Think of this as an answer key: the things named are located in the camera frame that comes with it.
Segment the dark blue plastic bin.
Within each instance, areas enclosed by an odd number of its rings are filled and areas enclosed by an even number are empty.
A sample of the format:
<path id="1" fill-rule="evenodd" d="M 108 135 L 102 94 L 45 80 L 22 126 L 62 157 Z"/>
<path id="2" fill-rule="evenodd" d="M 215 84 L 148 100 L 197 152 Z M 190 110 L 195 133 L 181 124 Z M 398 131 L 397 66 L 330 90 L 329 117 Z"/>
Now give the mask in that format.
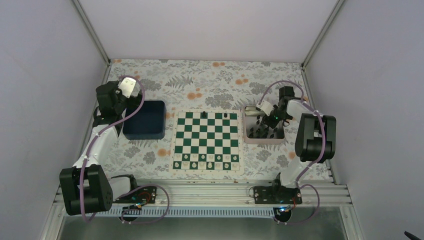
<path id="1" fill-rule="evenodd" d="M 147 100 L 141 109 L 123 122 L 128 140 L 161 140 L 165 137 L 166 105 L 162 100 Z"/>

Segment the green white chessboard mat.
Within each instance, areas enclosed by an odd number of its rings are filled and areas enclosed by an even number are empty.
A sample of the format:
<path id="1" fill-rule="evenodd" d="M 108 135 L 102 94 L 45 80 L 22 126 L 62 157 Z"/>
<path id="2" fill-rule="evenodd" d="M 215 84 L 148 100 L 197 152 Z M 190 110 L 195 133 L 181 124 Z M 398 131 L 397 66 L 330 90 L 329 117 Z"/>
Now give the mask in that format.
<path id="1" fill-rule="evenodd" d="M 175 113 L 170 150 L 170 172 L 176 174 L 242 175 L 244 173 L 242 114 L 239 110 L 180 109 Z M 182 169 L 182 162 L 190 162 Z M 181 162 L 181 169 L 173 169 Z M 197 169 L 191 163 L 197 162 Z M 222 170 L 198 169 L 198 162 L 221 162 Z M 230 163 L 231 170 L 223 170 Z M 239 170 L 232 170 L 239 163 Z"/>

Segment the floral patterned table mat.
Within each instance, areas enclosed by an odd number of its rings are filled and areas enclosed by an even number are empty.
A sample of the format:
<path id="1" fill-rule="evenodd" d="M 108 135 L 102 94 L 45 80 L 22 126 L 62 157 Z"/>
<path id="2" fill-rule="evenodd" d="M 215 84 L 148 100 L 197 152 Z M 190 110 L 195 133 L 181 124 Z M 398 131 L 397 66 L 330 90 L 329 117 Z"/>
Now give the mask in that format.
<path id="1" fill-rule="evenodd" d="M 145 87 L 147 100 L 161 100 L 166 107 L 165 136 L 160 140 L 128 140 L 120 136 L 102 164 L 110 177 L 132 174 L 138 179 L 272 180 L 297 159 L 298 123 L 291 120 L 278 145 L 244 144 L 244 171 L 239 176 L 174 174 L 169 171 L 173 123 L 178 110 L 241 110 L 261 97 L 278 101 L 279 88 L 292 83 L 297 97 L 308 98 L 298 63 L 115 59 L 108 79 L 129 75 Z"/>

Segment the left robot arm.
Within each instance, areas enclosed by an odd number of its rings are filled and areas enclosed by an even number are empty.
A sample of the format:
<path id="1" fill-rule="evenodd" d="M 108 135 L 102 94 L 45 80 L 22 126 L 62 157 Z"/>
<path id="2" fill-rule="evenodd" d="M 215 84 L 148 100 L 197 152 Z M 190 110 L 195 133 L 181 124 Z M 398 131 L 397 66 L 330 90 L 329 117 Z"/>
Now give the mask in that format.
<path id="1" fill-rule="evenodd" d="M 121 197 L 131 203 L 139 197 L 132 175 L 107 177 L 102 164 L 107 160 L 117 141 L 123 123 L 123 112 L 128 108 L 137 111 L 144 103 L 144 88 L 138 95 L 133 90 L 141 83 L 132 76 L 122 76 L 96 88 L 97 108 L 93 113 L 90 139 L 79 159 L 59 174 L 65 210 L 75 216 L 109 211 Z"/>

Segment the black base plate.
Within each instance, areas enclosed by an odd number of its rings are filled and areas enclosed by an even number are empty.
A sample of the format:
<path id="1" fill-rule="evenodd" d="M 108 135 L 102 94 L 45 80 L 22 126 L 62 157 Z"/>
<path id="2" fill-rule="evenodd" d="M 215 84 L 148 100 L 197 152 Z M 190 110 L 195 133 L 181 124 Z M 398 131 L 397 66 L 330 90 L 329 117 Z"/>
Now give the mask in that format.
<path id="1" fill-rule="evenodd" d="M 298 188 L 272 186 L 255 186 L 253 198 L 257 205 L 289 205 L 302 204 L 302 194 Z"/>
<path id="2" fill-rule="evenodd" d="M 114 204 L 154 204 L 156 200 L 157 187 L 143 187 L 134 193 L 116 199 Z"/>

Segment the aluminium rail frame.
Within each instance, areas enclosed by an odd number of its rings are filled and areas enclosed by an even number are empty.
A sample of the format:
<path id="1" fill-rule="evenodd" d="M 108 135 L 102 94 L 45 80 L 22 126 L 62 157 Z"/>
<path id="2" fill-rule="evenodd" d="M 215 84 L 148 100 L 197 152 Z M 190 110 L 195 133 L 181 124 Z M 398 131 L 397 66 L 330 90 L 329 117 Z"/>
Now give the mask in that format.
<path id="1" fill-rule="evenodd" d="M 255 205 L 254 186 L 270 186 L 270 180 L 181 180 L 139 179 L 138 184 L 156 184 L 163 187 L 170 197 L 172 207 L 252 207 Z M 305 181 L 314 186 L 322 207 L 352 205 L 346 185 L 331 181 Z"/>

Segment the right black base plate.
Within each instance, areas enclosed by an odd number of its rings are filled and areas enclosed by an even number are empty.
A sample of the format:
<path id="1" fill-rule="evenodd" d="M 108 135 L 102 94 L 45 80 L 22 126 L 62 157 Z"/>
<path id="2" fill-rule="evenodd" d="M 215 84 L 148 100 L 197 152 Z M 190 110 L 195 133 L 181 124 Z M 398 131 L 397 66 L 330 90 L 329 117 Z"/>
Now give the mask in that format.
<path id="1" fill-rule="evenodd" d="M 289 205 L 302 204 L 302 194 L 298 188 L 272 186 L 255 186 L 253 198 L 257 205 Z"/>

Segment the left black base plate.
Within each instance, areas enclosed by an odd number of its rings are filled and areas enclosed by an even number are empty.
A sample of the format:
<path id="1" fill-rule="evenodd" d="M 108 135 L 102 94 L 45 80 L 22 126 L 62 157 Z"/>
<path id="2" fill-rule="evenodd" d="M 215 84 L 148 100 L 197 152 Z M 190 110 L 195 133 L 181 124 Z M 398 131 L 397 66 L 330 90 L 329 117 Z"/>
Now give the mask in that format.
<path id="1" fill-rule="evenodd" d="M 154 204 L 156 200 L 157 187 L 143 187 L 134 193 L 116 199 L 114 204 Z"/>

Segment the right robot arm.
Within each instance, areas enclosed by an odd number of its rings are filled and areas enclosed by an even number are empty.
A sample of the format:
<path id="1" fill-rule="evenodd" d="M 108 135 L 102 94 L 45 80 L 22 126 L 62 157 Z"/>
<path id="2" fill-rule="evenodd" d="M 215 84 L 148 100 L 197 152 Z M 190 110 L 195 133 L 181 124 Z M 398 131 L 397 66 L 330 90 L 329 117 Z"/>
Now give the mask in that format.
<path id="1" fill-rule="evenodd" d="M 300 181 L 314 164 L 322 164 L 334 157 L 337 121 L 334 116 L 321 114 L 303 98 L 296 97 L 292 86 L 279 89 L 278 104 L 262 101 L 256 106 L 265 113 L 261 122 L 272 129 L 284 121 L 298 120 L 294 145 L 298 159 L 279 174 L 280 184 L 270 191 L 272 200 L 282 204 L 290 197 L 289 189 L 301 189 Z"/>

